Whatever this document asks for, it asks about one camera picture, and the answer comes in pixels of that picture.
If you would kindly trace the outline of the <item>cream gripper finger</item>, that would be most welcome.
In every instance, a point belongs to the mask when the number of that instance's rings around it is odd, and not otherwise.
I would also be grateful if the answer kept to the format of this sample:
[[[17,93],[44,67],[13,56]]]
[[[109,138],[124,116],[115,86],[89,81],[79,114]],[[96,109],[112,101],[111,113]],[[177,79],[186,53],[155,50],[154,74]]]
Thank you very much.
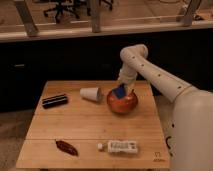
[[[128,89],[128,93],[127,95],[130,95],[131,93],[133,93],[134,89]]]

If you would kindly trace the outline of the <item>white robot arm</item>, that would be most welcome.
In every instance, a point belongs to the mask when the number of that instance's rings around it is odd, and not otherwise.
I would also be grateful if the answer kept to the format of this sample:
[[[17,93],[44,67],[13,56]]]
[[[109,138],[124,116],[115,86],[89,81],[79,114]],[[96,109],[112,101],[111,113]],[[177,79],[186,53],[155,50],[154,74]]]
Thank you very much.
[[[118,80],[131,85],[140,74],[174,104],[170,171],[213,171],[213,93],[159,68],[147,57],[144,44],[124,47]]]

